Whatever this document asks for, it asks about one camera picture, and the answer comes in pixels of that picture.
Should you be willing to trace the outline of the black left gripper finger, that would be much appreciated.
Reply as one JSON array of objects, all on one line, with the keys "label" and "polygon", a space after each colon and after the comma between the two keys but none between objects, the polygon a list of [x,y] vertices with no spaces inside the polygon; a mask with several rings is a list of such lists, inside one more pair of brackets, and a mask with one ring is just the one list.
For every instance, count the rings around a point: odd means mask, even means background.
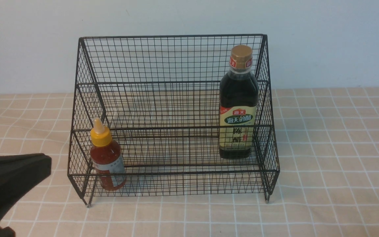
[{"label": "black left gripper finger", "polygon": [[52,159],[43,154],[0,156],[0,221],[24,195],[51,174]]}]

